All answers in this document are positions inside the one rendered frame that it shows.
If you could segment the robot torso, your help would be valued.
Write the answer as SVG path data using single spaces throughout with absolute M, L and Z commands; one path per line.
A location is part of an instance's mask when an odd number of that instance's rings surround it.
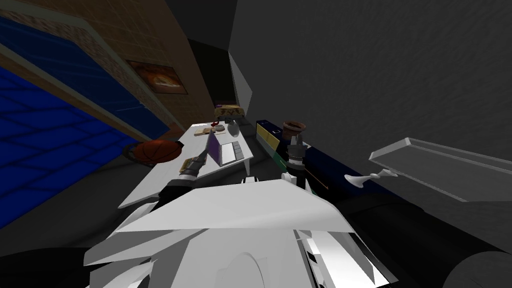
M 137 208 L 84 265 L 87 288 L 379 288 L 398 281 L 331 203 L 288 176 Z

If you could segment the brown framed wall picture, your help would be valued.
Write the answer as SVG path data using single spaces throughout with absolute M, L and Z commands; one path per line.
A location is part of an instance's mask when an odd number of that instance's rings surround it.
M 173 67 L 133 60 L 126 62 L 155 94 L 188 94 Z

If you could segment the white desk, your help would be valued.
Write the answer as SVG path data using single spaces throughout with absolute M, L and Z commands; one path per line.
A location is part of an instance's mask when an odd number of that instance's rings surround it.
M 135 189 L 124 199 L 124 201 L 118 206 L 120 209 L 130 206 L 134 203 L 143 201 L 147 198 L 155 197 L 172 179 L 177 178 L 179 175 L 179 169 L 183 162 L 192 157 L 198 156 L 206 147 L 208 137 L 206 135 L 195 136 L 195 131 L 200 128 L 209 128 L 210 123 L 197 123 L 191 125 L 183 136 L 180 137 L 179 141 L 184 144 L 182 152 L 176 159 L 159 163 L 153 167 L 147 176 L 135 187 Z M 243 159 L 234 161 L 225 166 L 219 166 L 209 156 L 205 162 L 205 165 L 200 169 L 197 179 L 200 180 L 211 174 L 218 175 L 220 171 L 226 170 L 231 166 L 236 166 L 243 163 L 247 174 L 250 173 L 250 159 L 254 157 L 253 152 L 249 148 L 244 137 L 239 134 L 237 137 L 233 137 L 230 133 L 226 132 L 217 136 L 220 144 L 226 144 L 231 142 L 238 142 Z

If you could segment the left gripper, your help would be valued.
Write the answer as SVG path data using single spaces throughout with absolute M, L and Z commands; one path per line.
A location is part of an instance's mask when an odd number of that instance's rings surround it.
M 194 157 L 190 164 L 185 168 L 184 171 L 180 172 L 180 175 L 186 176 L 198 176 L 200 169 L 205 165 L 209 151 L 205 149 L 199 156 Z

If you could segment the orange basketball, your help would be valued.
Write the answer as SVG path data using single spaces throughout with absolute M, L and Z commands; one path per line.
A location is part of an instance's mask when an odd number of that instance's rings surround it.
M 176 159 L 183 147 L 184 144 L 179 141 L 156 139 L 128 144 L 123 148 L 122 155 L 136 164 L 152 168 Z

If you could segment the grey door leaf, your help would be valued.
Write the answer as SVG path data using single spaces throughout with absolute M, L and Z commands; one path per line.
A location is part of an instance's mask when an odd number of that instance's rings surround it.
M 512 161 L 409 137 L 369 160 L 461 202 L 512 202 Z

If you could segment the purple and grey laptop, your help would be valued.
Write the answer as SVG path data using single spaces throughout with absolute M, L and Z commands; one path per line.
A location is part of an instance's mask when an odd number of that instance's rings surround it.
M 213 127 L 208 134 L 205 148 L 208 155 L 220 167 L 245 159 L 242 146 L 237 137 L 233 137 L 226 130 L 218 133 Z

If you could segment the brown patterned box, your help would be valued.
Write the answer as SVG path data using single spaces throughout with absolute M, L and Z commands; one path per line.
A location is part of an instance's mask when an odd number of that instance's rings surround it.
M 221 121 L 225 120 L 226 118 L 244 118 L 245 111 L 238 105 L 217 105 L 214 109 L 214 117 Z

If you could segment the dark blue cabinet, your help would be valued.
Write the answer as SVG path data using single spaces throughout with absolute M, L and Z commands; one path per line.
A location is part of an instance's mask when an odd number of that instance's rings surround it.
M 287 147 L 290 142 L 282 138 L 283 130 L 267 120 L 256 121 L 255 127 L 256 139 L 285 173 L 289 161 Z M 323 198 L 331 196 L 334 192 L 341 192 L 347 197 L 368 193 L 391 194 L 389 190 L 371 180 L 366 181 L 363 188 L 352 185 L 344 175 L 360 174 L 314 147 L 308 146 L 305 149 L 303 163 L 310 187 Z

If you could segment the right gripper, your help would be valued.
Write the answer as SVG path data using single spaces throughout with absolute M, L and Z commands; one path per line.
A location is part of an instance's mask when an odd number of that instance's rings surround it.
M 306 155 L 306 149 L 308 147 L 304 145 L 303 136 L 294 135 L 291 138 L 290 145 L 287 146 L 287 155 L 292 160 L 302 160 Z

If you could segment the brown clay pot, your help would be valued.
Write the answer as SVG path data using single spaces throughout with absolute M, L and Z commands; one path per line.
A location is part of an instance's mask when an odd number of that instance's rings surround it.
M 282 138 L 291 141 L 293 137 L 298 136 L 306 129 L 306 125 L 297 121 L 284 121 L 282 129 Z

